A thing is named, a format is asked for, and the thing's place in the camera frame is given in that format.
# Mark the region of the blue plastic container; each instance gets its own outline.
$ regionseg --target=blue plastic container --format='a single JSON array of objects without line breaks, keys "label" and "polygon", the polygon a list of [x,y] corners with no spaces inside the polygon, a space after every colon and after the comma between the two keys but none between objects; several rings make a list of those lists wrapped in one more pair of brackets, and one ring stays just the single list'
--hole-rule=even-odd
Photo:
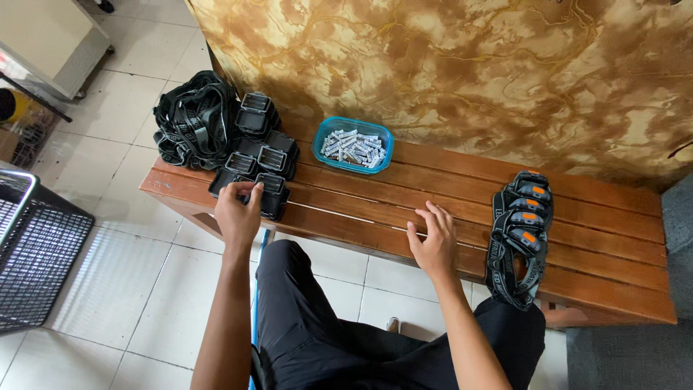
[{"label": "blue plastic container", "polygon": [[[355,129],[359,132],[359,134],[377,135],[378,138],[383,142],[383,149],[385,149],[385,159],[377,167],[359,167],[358,165],[349,164],[348,162],[331,160],[320,154],[322,142],[328,135],[330,135],[330,133],[336,130],[352,131]],[[329,117],[320,124],[320,127],[317,128],[315,138],[313,138],[313,145],[311,146],[311,150],[313,150],[315,158],[324,162],[330,167],[340,168],[345,171],[363,173],[365,175],[372,175],[374,173],[382,171],[383,169],[389,166],[389,162],[390,160],[392,160],[392,153],[394,152],[394,136],[386,127],[381,125],[371,124],[368,122],[359,121],[357,119]]]}]

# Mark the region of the orange button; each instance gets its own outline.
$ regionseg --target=orange button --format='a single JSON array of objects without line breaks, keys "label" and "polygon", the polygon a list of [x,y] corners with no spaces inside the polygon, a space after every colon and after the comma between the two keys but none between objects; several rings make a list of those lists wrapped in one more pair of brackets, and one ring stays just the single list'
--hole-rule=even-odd
[{"label": "orange button", "polygon": [[536,241],[536,237],[533,236],[533,235],[531,235],[531,234],[529,234],[528,232],[524,232],[524,233],[522,234],[522,237],[528,239],[529,242],[535,242],[535,241]]}]

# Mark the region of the mesh basket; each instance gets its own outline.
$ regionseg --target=mesh basket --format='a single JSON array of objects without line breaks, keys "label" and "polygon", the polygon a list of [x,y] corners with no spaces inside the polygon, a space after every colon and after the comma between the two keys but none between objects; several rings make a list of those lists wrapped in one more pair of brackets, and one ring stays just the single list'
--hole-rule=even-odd
[{"label": "mesh basket", "polygon": [[0,335],[45,322],[93,225],[36,176],[0,169]]}]

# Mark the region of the brown marble pattern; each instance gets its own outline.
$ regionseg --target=brown marble pattern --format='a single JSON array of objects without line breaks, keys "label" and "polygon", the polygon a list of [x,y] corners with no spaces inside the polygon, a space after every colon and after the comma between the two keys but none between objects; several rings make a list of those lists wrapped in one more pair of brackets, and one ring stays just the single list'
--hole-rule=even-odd
[{"label": "brown marble pattern", "polygon": [[662,189],[692,169],[693,1],[188,0],[222,67],[291,126]]}]

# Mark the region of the hand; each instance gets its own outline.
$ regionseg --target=hand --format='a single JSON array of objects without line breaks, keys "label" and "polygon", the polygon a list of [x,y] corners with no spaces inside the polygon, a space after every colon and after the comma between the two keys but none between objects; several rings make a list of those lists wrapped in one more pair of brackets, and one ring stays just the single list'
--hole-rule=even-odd
[{"label": "hand", "polygon": [[416,263],[435,281],[455,274],[457,240],[450,214],[429,201],[426,207],[429,211],[416,209],[415,212],[426,220],[428,237],[421,242],[412,222],[407,222],[407,236]]},{"label": "hand", "polygon": [[[226,251],[235,253],[250,252],[253,239],[260,228],[260,200],[263,183],[231,183],[219,191],[219,201],[214,208],[214,219],[224,236]],[[236,200],[237,195],[250,194],[250,201],[243,205]]]}]

